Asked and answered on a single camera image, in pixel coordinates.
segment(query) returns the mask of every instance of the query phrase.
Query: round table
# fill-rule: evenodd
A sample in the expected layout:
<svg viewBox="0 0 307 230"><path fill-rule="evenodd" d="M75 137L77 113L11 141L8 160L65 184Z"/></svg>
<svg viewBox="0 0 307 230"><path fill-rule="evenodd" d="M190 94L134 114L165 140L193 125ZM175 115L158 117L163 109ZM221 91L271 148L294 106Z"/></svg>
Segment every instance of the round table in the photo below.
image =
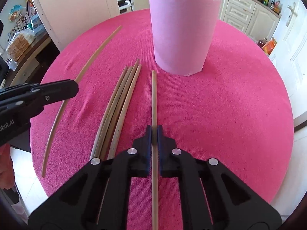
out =
<svg viewBox="0 0 307 230"><path fill-rule="evenodd" d="M158 73L158 124L177 146L195 158L216 157L267 202L286 173L293 144L293 118L287 91L264 52L247 36L218 21L202 72L171 75L155 63L150 12L117 16L71 42L43 82L75 79L99 45L119 25L79 84L59 125L46 178L41 164L61 102L31 120L36 174L48 196L89 161L103 113L125 66L140 58L136 83L117 153L128 149L151 124L151 71ZM182 229L177 180L159 178L160 229ZM151 228L150 178L133 178L127 229Z"/></svg>

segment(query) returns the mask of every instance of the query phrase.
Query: pink tablecloth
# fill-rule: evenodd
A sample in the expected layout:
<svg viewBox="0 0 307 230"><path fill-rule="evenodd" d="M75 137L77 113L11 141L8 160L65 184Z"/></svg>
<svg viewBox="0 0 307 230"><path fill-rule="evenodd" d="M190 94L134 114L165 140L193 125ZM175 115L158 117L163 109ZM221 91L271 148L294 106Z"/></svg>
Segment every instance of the pink tablecloth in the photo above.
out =
<svg viewBox="0 0 307 230"><path fill-rule="evenodd" d="M100 120L126 65L143 68L125 119L117 153L151 123L151 70L158 73L158 123L194 157L216 157L266 201L278 191L293 144L293 118L282 79L247 36L218 21L203 71L171 75L154 61L149 10L127 13L93 27L69 44L43 83L75 79L98 46L119 25L79 84L53 143L46 178L40 176L48 135L60 103L45 107L31 128L36 174L51 195L89 160ZM151 229L150 178L133 179L128 229ZM159 179L160 229L182 229L176 179Z"/></svg>

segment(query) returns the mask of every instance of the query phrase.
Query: white floor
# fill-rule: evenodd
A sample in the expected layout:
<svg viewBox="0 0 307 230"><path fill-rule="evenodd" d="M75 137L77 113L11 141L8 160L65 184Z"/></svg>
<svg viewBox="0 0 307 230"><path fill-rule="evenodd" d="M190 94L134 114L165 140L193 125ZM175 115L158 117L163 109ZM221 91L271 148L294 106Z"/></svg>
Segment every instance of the white floor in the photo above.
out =
<svg viewBox="0 0 307 230"><path fill-rule="evenodd" d="M35 174L31 153L11 148L11 157L14 163L15 182L29 216L47 199L47 195Z"/></svg>

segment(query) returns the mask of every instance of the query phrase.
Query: white drawer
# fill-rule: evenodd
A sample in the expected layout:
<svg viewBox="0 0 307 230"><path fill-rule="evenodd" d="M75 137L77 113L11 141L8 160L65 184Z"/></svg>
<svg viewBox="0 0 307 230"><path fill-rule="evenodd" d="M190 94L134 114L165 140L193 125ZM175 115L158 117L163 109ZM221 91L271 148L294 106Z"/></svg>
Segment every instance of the white drawer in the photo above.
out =
<svg viewBox="0 0 307 230"><path fill-rule="evenodd" d="M238 19L228 14L225 15L224 21L227 22L229 25L235 27L237 30L240 30L243 33L245 33L246 29L248 28L248 25L246 25L245 23L239 21Z"/></svg>
<svg viewBox="0 0 307 230"><path fill-rule="evenodd" d="M230 3L235 4L246 11L253 13L256 2L253 0L229 0Z"/></svg>
<svg viewBox="0 0 307 230"><path fill-rule="evenodd" d="M251 16L253 15L252 13L249 13L248 11L237 5L234 5L233 3L228 3L226 14L240 20L247 25L251 21Z"/></svg>

